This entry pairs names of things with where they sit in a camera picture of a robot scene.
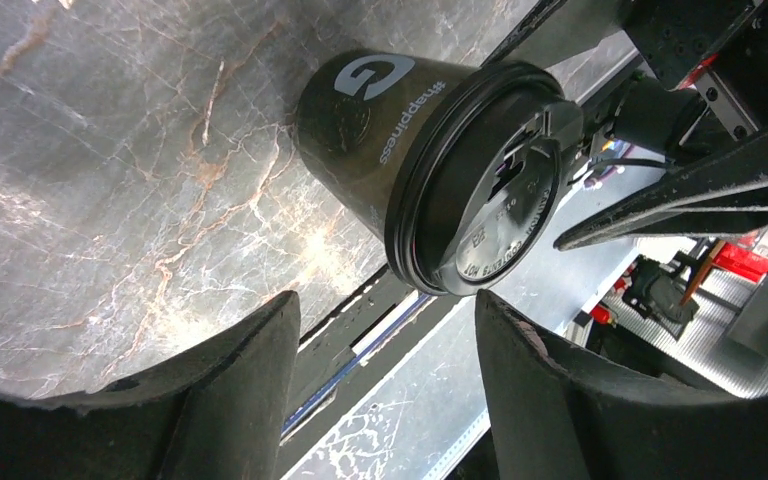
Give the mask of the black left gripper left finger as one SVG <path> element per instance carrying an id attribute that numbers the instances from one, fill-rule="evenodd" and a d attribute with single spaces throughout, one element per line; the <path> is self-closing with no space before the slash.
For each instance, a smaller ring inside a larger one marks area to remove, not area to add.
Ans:
<path id="1" fill-rule="evenodd" d="M 94 393 L 0 393 L 0 479 L 269 479 L 300 333 L 285 291 Z"/>

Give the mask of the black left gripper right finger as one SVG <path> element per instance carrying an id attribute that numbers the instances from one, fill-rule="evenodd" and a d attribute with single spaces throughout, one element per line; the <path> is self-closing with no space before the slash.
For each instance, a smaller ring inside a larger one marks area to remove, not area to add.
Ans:
<path id="1" fill-rule="evenodd" d="M 768 395 L 649 377 L 556 335 L 489 290 L 477 352 L 504 479 L 768 479 Z"/>

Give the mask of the black paper coffee cup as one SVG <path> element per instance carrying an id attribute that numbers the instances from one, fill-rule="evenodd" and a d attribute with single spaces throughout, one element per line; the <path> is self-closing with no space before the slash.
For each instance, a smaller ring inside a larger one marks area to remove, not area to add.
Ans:
<path id="1" fill-rule="evenodd" d="M 394 184 L 421 127 L 473 68 L 354 49 L 328 60 L 297 103 L 308 171 L 382 239 Z"/>

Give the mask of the black lid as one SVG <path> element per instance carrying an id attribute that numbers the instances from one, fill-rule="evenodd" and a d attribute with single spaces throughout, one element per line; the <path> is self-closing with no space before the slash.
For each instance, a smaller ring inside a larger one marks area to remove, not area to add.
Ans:
<path id="1" fill-rule="evenodd" d="M 582 136 L 580 106 L 532 64 L 490 65 L 446 89 L 393 185 L 391 270 L 430 295 L 499 282 L 544 232 Z"/>

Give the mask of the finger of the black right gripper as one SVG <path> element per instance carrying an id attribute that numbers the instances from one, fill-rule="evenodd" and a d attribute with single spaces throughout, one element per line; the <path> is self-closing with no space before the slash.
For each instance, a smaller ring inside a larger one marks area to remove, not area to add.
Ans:
<path id="1" fill-rule="evenodd" d="M 564 231 L 571 250 L 621 237 L 728 237 L 768 226 L 768 126 Z"/>

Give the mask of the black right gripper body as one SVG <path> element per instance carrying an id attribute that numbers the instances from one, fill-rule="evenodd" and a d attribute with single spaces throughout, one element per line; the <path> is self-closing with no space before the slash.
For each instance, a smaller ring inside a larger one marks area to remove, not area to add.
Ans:
<path id="1" fill-rule="evenodd" d="M 597 130 L 678 166 L 728 152 L 768 162 L 768 1 L 628 1 L 644 69 L 601 105 Z"/>

